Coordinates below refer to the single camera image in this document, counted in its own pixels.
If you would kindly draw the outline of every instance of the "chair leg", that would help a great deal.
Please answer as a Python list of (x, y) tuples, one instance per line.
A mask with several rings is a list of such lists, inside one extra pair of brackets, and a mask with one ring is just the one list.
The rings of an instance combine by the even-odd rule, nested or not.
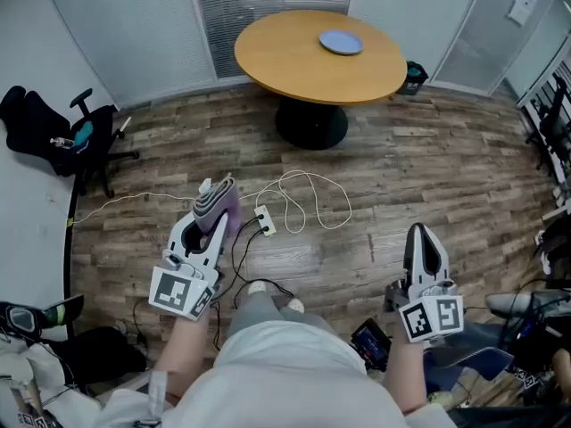
[(113, 190), (109, 190), (109, 183), (107, 181), (107, 171), (104, 165), (98, 169), (99, 177), (101, 178), (101, 185), (103, 186), (103, 191), (107, 198), (113, 198), (115, 196), (115, 192)]
[(119, 159), (138, 159), (139, 152), (138, 151), (131, 151), (131, 152), (116, 152), (116, 153), (108, 153), (106, 160), (107, 161), (117, 161)]
[(79, 176), (81, 179), (79, 181), (79, 194), (85, 196), (87, 194), (87, 183), (91, 180), (94, 175), (94, 169), (85, 169)]

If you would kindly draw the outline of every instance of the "light switch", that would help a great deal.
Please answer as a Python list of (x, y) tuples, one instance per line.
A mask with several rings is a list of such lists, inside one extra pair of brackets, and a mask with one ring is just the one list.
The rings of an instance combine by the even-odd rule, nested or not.
[(535, 7), (535, 0), (515, 0), (509, 10), (508, 17), (517, 24), (523, 26)]

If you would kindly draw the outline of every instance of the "white cable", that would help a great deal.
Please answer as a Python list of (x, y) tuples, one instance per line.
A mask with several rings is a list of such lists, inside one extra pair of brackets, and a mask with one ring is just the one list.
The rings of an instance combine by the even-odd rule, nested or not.
[[(313, 197), (315, 198), (315, 212), (318, 216), (318, 221), (321, 224), (321, 226), (323, 226), (323, 228), (325, 228), (326, 230), (335, 230), (336, 228), (339, 228), (340, 226), (345, 225), (347, 222), (349, 222), (349, 220), (352, 217), (352, 207), (351, 207), (351, 202), (349, 201), (349, 197), (347, 196), (347, 192), (345, 192), (345, 189), (343, 189), (339, 184), (337, 184), (335, 181), (332, 181), (331, 179), (328, 179), (327, 177), (315, 174), (315, 173), (308, 173), (307, 171), (303, 171), (301, 169), (292, 169), (291, 171), (288, 171), (287, 173), (285, 173), (284, 175), (281, 176), (280, 179), (269, 183), (268, 185), (266, 185), (263, 189), (261, 189), (259, 192), (255, 192), (255, 193), (250, 193), (248, 195), (245, 195), (243, 197), (240, 197), (240, 200), (243, 200), (244, 198), (250, 198), (251, 196), (256, 196), (256, 208), (259, 205), (259, 199), (260, 197), (264, 194), (264, 193), (276, 193), (278, 195), (281, 195), (284, 200), (285, 200), (285, 211), (284, 211), (284, 226), (285, 229), (289, 232), (289, 233), (300, 233), (304, 228), (305, 228), (305, 222), (306, 222), (306, 216), (305, 216), (305, 211), (303, 210), (303, 208), (300, 206), (300, 204), (298, 202), (296, 202), (291, 196), (289, 196), (286, 191), (284, 190), (284, 188), (282, 187), (282, 182), (286, 181), (288, 179), (292, 179), (293, 177), (298, 177), (298, 176), (306, 176), (308, 181), (310, 181), (310, 185), (311, 185), (311, 190), (313, 190)], [(343, 195), (345, 195), (345, 200), (347, 201), (347, 206), (349, 208), (349, 216), (347, 216), (347, 218), (341, 222), (340, 224), (337, 224), (335, 226), (327, 226), (323, 223), (323, 221), (321, 220), (321, 216), (319, 215), (319, 199), (318, 199), (318, 193), (315, 190), (315, 185), (313, 184), (313, 181), (311, 181), (311, 176), (314, 177), (319, 177), (320, 179), (324, 179), (327, 182), (339, 187), (341, 189), (341, 191), (343, 192)], [(273, 185), (277, 184), (277, 187), (279, 188), (279, 191), (277, 190), (272, 190), (270, 189), (270, 187), (272, 187)], [(107, 206), (108, 204), (112, 204), (115, 202), (120, 202), (121, 200), (127, 200), (129, 198), (137, 198), (139, 196), (142, 195), (151, 195), (151, 196), (166, 196), (169, 198), (172, 198), (174, 200), (194, 200), (194, 198), (192, 197), (177, 197), (177, 196), (173, 196), (173, 195), (169, 195), (168, 193), (152, 193), (152, 192), (142, 192), (142, 193), (138, 193), (136, 195), (127, 195), (127, 196), (122, 196), (120, 198), (115, 198), (114, 200), (110, 200), (107, 203), (105, 203), (101, 208), (98, 208), (96, 210), (91, 211), (89, 214), (87, 214), (87, 216), (85, 216), (84, 218), (80, 219), (80, 220), (74, 220), (73, 224), (80, 224), (81, 222), (84, 222), (85, 220), (88, 220), (91, 216), (93, 216), (94, 214), (96, 214), (97, 212), (99, 212), (100, 210), (102, 210), (103, 208), (105, 208), (105, 206)], [(289, 225), (287, 225), (287, 212), (289, 210), (289, 202), (292, 202), (298, 210), (300, 210), (302, 212), (303, 215), (303, 223), (302, 226), (298, 229), (298, 230), (292, 230)]]
[[(284, 175), (282, 175), (282, 177), (280, 179), (278, 179), (277, 181), (274, 181), (272, 183), (269, 183), (268, 185), (266, 185), (263, 189), (261, 189), (259, 192), (256, 193), (250, 193), (249, 195), (245, 195), (243, 197), (240, 198), (240, 200), (243, 200), (244, 198), (249, 198), (251, 196), (256, 195), (256, 208), (258, 207), (258, 200), (260, 199), (260, 196), (263, 193), (266, 192), (272, 192), (272, 193), (277, 193), (278, 195), (281, 195), (284, 197), (285, 199), (285, 212), (284, 212), (284, 226), (285, 229), (289, 232), (289, 233), (300, 233), (304, 228), (305, 228), (305, 211), (303, 210), (303, 208), (291, 197), (289, 196), (286, 191), (283, 189), (282, 187), (282, 182), (286, 181), (287, 179), (291, 179), (292, 177), (298, 177), (298, 176), (306, 176), (308, 181), (310, 181), (310, 185), (311, 185), (311, 189), (313, 190), (313, 196), (315, 198), (315, 212), (318, 216), (318, 221), (321, 224), (321, 226), (323, 226), (326, 230), (335, 230), (336, 228), (339, 228), (340, 226), (345, 225), (347, 222), (349, 222), (349, 220), (352, 217), (352, 207), (351, 207), (351, 202), (349, 201), (349, 197), (347, 196), (347, 192), (345, 192), (345, 189), (343, 189), (339, 184), (337, 184), (335, 181), (332, 181), (331, 179), (328, 179), (324, 176), (321, 175), (316, 175), (315, 173), (308, 173), (307, 171), (303, 171), (301, 169), (292, 169), (291, 171), (288, 171), (287, 173), (285, 173)], [(326, 180), (327, 182), (330, 182), (333, 185), (336, 185), (337, 187), (339, 187), (341, 189), (341, 191), (343, 192), (343, 195), (345, 195), (345, 200), (347, 201), (347, 206), (349, 207), (349, 216), (340, 224), (337, 224), (335, 226), (327, 226), (323, 223), (323, 221), (321, 220), (321, 216), (319, 215), (319, 199), (318, 199), (318, 193), (315, 190), (315, 185), (313, 185), (313, 182), (311, 181), (311, 176), (315, 176), (315, 177), (319, 177), (321, 179)], [(270, 187), (272, 187), (274, 184), (277, 184), (277, 187), (279, 187), (279, 192), (276, 190), (271, 190)], [(292, 202), (295, 206), (297, 206), (297, 208), (302, 212), (303, 214), (303, 223), (302, 226), (300, 227), (299, 230), (291, 230), (290, 227), (287, 225), (287, 210), (288, 210), (288, 206), (289, 206), (289, 202)]]
[(87, 214), (84, 218), (81, 218), (80, 220), (76, 220), (73, 219), (73, 224), (80, 224), (81, 222), (85, 222), (86, 220), (88, 220), (91, 216), (93, 216), (94, 214), (96, 214), (97, 212), (99, 212), (100, 210), (102, 210), (105, 206), (107, 206), (108, 204), (111, 203), (115, 203), (115, 202), (120, 202), (121, 200), (127, 200), (129, 198), (137, 198), (139, 196), (143, 196), (143, 195), (151, 195), (151, 196), (168, 196), (169, 198), (172, 198), (174, 200), (194, 200), (194, 198), (190, 197), (190, 196), (174, 196), (174, 195), (169, 195), (168, 193), (153, 193), (153, 192), (141, 192), (138, 193), (137, 195), (127, 195), (127, 196), (121, 196), (120, 198), (115, 198), (114, 200), (110, 200), (107, 203), (105, 203), (101, 208), (98, 208), (96, 210), (92, 210), (89, 214)]

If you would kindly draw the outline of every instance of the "small trash bin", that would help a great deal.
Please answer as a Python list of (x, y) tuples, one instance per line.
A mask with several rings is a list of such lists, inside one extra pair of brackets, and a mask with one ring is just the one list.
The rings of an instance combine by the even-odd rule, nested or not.
[(396, 93), (401, 95), (416, 95), (427, 79), (428, 75), (420, 63), (407, 62), (407, 78)]

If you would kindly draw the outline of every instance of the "person's arm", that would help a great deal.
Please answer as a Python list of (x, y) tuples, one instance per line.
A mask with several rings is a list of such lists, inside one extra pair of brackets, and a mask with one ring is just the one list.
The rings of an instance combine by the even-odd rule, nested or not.
[(404, 415), (427, 404), (423, 350), (422, 342), (409, 342), (399, 318), (383, 385)]
[(203, 371), (208, 317), (208, 309), (198, 321), (178, 317), (169, 341), (154, 367), (157, 371), (169, 373), (167, 401), (174, 406)]
[(563, 395), (571, 399), (571, 355), (565, 349), (559, 349), (551, 359), (555, 380)]

